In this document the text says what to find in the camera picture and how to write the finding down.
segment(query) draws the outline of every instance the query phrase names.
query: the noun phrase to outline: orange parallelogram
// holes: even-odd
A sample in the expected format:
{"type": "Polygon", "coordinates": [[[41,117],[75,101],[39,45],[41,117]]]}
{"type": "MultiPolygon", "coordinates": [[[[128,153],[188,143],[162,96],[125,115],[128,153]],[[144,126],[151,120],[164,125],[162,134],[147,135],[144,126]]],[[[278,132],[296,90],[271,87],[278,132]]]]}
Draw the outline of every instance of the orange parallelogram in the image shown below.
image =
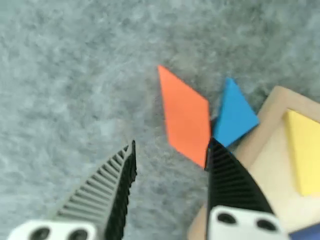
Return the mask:
{"type": "Polygon", "coordinates": [[[158,73],[168,141],[204,168],[210,140],[209,102],[165,67],[159,65],[158,73]]]}

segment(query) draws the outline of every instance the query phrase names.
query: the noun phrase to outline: blue object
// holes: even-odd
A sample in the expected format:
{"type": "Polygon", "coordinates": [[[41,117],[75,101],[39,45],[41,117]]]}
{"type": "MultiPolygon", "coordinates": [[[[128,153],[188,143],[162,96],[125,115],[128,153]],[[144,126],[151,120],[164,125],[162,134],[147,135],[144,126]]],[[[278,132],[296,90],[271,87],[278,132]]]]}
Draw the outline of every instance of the blue object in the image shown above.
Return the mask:
{"type": "Polygon", "coordinates": [[[319,240],[320,224],[316,224],[305,229],[290,234],[292,240],[319,240]]]}
{"type": "Polygon", "coordinates": [[[257,124],[259,119],[239,86],[232,78],[226,78],[220,113],[213,129],[214,138],[228,147],[257,124]]]}

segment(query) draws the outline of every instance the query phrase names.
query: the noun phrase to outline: puzzle piece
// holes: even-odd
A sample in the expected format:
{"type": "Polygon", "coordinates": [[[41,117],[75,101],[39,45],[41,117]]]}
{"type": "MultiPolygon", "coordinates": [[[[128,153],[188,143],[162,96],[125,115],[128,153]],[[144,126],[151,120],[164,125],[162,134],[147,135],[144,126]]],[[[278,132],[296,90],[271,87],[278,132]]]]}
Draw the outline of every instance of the puzzle piece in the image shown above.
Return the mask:
{"type": "Polygon", "coordinates": [[[297,190],[303,196],[319,196],[320,123],[293,110],[285,120],[297,190]]]}
{"type": "Polygon", "coordinates": [[[158,73],[168,141],[204,168],[210,140],[209,103],[163,66],[158,66],[158,73]]]}
{"type": "Polygon", "coordinates": [[[259,119],[239,86],[232,78],[227,78],[220,113],[213,129],[214,138],[228,147],[257,124],[259,119]]]}

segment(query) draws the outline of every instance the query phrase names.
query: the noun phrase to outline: yellow shape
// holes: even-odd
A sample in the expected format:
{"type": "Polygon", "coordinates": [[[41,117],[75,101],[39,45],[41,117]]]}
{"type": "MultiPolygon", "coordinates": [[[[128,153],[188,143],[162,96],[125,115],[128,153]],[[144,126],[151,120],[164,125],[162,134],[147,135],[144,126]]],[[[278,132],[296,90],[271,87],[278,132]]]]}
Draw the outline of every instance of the yellow shape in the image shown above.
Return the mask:
{"type": "Polygon", "coordinates": [[[303,196],[320,195],[320,123],[293,110],[285,121],[297,190],[303,196]]]}

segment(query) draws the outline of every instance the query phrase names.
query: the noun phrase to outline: gray carpet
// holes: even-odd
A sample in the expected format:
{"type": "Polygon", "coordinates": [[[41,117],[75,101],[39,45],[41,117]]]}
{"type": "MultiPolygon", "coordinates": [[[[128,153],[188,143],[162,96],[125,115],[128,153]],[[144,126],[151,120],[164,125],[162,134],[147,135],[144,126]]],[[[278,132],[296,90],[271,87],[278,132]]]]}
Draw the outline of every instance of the gray carpet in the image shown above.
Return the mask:
{"type": "Polygon", "coordinates": [[[167,143],[158,64],[205,96],[212,115],[226,76],[256,112],[274,85],[320,102],[320,2],[2,1],[1,239],[132,138],[124,239],[185,238],[207,178],[167,143]]]}

